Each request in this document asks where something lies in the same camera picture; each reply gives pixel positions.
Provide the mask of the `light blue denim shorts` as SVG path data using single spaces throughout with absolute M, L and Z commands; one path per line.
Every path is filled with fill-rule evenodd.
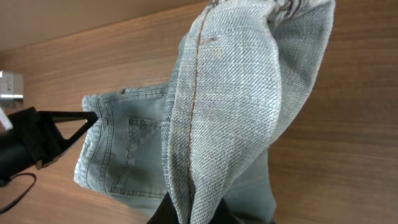
M 272 223 L 269 147 L 309 97 L 334 0 L 210 1 L 179 45 L 170 81 L 86 95 L 75 182 L 152 217 L 168 192 L 179 223 L 209 223 L 221 199 L 240 223 Z

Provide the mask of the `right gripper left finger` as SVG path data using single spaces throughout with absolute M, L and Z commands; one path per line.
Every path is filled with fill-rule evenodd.
M 179 224 L 177 212 L 168 192 L 147 224 Z

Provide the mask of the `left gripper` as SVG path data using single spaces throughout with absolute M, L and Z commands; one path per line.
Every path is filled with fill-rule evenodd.
M 63 156 L 91 127 L 95 112 L 36 111 L 9 115 L 12 129 L 1 133 L 1 180 L 32 166 L 49 166 Z

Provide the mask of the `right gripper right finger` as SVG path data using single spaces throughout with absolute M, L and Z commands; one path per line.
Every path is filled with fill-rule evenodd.
M 226 200 L 222 198 L 209 224 L 240 224 L 240 222 L 229 209 Z

